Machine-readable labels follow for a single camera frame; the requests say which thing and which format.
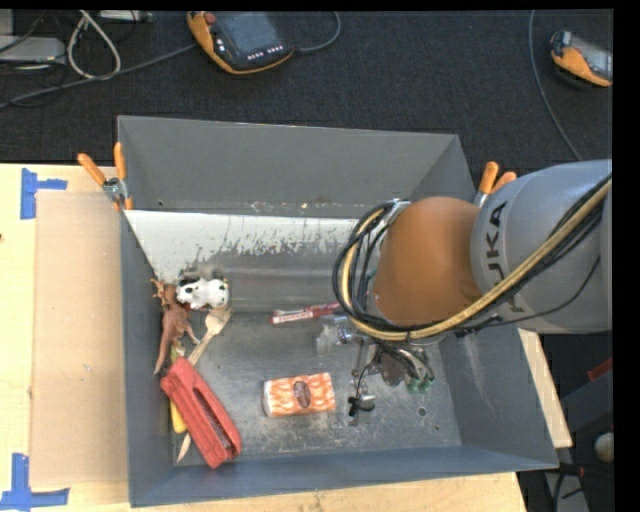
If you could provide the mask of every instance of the orange snack box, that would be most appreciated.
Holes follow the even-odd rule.
[[[262,405],[267,416],[333,411],[336,399],[327,373],[272,379],[264,383]]]

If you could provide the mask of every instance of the device screen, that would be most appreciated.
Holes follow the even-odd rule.
[[[238,54],[280,43],[278,33],[266,13],[216,12],[216,19]]]

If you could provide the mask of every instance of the red plastic object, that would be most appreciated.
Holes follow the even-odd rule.
[[[184,357],[173,363],[160,379],[160,387],[175,403],[209,467],[240,455],[242,439],[218,397]]]

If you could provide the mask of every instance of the dark floor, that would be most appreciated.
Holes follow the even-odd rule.
[[[16,35],[33,27],[31,35],[65,44],[80,20],[73,10],[14,13]],[[139,24],[99,19],[122,67],[132,70],[111,80],[76,85],[80,77],[69,66],[25,72],[2,63],[0,161],[75,163],[86,152],[98,165],[112,165],[122,114],[453,133],[476,186],[489,160],[522,175],[612,158],[613,87],[562,80],[549,41],[570,30],[612,52],[613,9],[340,12],[333,44],[243,77],[225,73],[194,46],[186,12],[153,15]],[[319,45],[337,27],[330,11],[288,12],[281,22],[297,47]],[[185,51],[135,69],[179,49]],[[113,69],[94,31],[74,55],[85,72]],[[39,94],[43,88],[49,92]],[[589,384],[587,372],[612,357],[612,333],[546,336],[543,343],[561,399]],[[603,417],[603,428],[612,428],[612,415]],[[543,476],[521,475],[530,512],[552,510]],[[585,496],[597,487],[591,512],[613,510],[610,486],[603,491],[596,480],[584,482]]]

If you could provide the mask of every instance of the toy cow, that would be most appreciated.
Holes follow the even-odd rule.
[[[177,287],[176,298],[195,310],[225,308],[229,304],[229,284],[223,279],[183,279]]]

